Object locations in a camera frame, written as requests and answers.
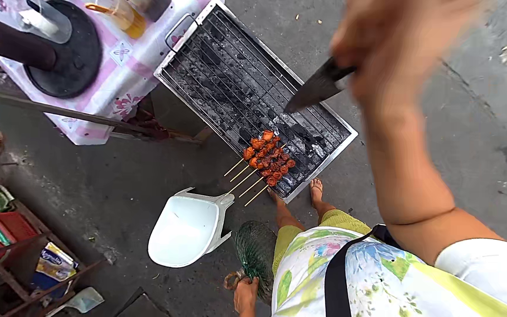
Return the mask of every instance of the grill handle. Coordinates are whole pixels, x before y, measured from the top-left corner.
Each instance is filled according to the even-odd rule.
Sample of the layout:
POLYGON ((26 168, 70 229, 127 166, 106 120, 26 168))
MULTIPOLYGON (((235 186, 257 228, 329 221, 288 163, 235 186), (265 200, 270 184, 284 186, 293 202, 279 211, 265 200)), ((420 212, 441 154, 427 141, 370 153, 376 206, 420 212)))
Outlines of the grill handle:
POLYGON ((164 42, 165 42, 165 45, 167 45, 167 47, 169 47, 169 49, 174 52, 174 53, 177 53, 177 51, 175 50, 175 46, 171 47, 168 43, 167 43, 167 40, 170 38, 170 36, 172 35, 173 32, 175 32, 175 29, 177 29, 181 23, 183 23, 183 21, 185 21, 186 18, 191 18, 193 20, 193 22, 197 25, 197 27, 199 27, 199 22, 197 22, 195 20, 195 18, 193 16, 191 16, 190 13, 186 13, 184 14, 180 19, 179 21, 171 28, 171 30, 169 32, 167 32, 167 34, 165 35, 165 38, 163 39, 164 42))

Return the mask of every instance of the white plastic chair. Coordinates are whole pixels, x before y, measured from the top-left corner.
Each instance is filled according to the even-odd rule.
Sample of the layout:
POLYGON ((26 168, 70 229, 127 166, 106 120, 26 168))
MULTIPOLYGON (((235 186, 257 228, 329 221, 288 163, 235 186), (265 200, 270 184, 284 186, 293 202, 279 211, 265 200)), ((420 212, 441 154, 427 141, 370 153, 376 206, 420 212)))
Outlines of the white plastic chair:
POLYGON ((222 225, 234 195, 210 197, 189 193, 189 187, 167 200, 148 241, 148 255, 155 263, 184 267, 226 241, 222 225))

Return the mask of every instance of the concrete ground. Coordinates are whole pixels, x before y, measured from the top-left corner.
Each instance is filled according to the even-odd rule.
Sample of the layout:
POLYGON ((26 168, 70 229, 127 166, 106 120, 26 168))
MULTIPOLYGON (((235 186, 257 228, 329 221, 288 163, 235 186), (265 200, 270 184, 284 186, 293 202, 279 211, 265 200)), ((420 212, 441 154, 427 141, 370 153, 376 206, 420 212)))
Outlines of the concrete ground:
MULTIPOLYGON (((343 1, 228 0, 227 5, 293 71, 306 79, 328 55, 328 42, 343 1)), ((507 239, 507 1, 488 11, 446 64, 430 79, 423 97, 432 159, 468 210, 507 239)), ((200 119, 165 89, 153 92, 160 121, 196 132, 200 119)), ((324 199, 369 225, 381 221, 365 136, 356 106, 342 93, 329 101, 359 137, 320 174, 324 199)), ((166 200, 196 187, 220 195, 231 186, 222 175, 237 156, 217 136, 201 147, 179 141, 145 143, 112 138, 104 146, 74 146, 46 117, 0 105, 7 136, 0 181, 22 199, 87 262, 104 254, 113 263, 84 280, 105 297, 90 316, 112 316, 139 286, 172 317, 235 316, 233 294, 222 280, 239 268, 231 242, 196 263, 168 269, 147 254, 148 237, 166 200)), ((276 229, 271 199, 263 194, 247 208, 239 199, 225 227, 246 220, 276 229)), ((317 216, 303 191, 289 208, 307 227, 317 216)), ((258 316, 270 315, 259 303, 258 316)))

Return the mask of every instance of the metal tray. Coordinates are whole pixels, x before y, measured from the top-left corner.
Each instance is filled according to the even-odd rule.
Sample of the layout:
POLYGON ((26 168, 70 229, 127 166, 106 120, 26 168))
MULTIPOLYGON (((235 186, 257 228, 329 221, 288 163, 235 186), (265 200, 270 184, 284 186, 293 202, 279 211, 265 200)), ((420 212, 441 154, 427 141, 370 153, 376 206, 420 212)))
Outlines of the metal tray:
POLYGON ((276 131, 298 165, 275 188, 290 202, 358 133, 325 103, 283 113, 303 82, 219 0, 172 31, 185 19, 192 25, 154 76, 240 156, 251 137, 276 131))

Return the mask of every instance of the metal grill grate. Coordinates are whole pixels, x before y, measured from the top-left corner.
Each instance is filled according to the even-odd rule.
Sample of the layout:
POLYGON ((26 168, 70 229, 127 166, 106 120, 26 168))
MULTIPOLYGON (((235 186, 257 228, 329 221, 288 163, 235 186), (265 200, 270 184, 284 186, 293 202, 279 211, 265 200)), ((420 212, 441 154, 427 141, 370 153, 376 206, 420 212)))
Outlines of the metal grill grate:
POLYGON ((283 113, 300 84, 220 7, 215 7, 160 74, 238 153, 276 131, 297 162, 278 182, 287 197, 350 135, 315 105, 283 113))

